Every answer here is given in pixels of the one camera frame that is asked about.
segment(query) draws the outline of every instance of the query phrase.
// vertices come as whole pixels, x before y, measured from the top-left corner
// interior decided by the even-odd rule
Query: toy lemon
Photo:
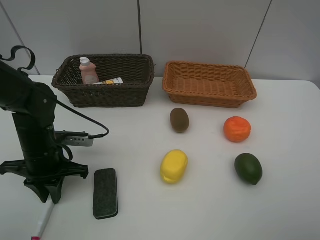
[[[168,184],[175,184],[181,180],[188,165],[188,157],[181,150],[168,152],[161,164],[160,174]]]

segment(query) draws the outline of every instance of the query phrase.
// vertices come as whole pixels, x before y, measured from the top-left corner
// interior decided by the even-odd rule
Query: toothpaste tube
[[[101,84],[108,85],[108,84],[123,84],[123,83],[124,83],[124,81],[122,81],[122,78],[121,77],[117,77],[115,79],[97,82],[97,83],[94,83],[92,85],[101,85]]]

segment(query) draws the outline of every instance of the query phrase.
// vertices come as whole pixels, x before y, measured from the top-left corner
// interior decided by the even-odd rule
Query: white marker
[[[45,203],[45,209],[42,213],[42,216],[38,222],[38,227],[35,232],[35,235],[31,238],[31,240],[40,240],[42,237],[42,234],[45,231],[45,228],[47,226],[47,223],[50,219],[51,213],[54,209],[54,203],[52,202],[51,197],[49,196],[46,203]]]

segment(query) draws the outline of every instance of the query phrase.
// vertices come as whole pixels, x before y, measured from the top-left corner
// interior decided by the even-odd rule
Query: pink bottle
[[[87,57],[80,57],[80,63],[83,84],[86,85],[98,83],[99,78],[96,73],[96,65],[90,62],[89,58]]]

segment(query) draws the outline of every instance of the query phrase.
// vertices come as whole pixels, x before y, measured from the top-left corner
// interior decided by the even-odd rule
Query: orange
[[[229,141],[240,143],[250,136],[251,125],[246,119],[233,116],[225,121],[223,131]]]

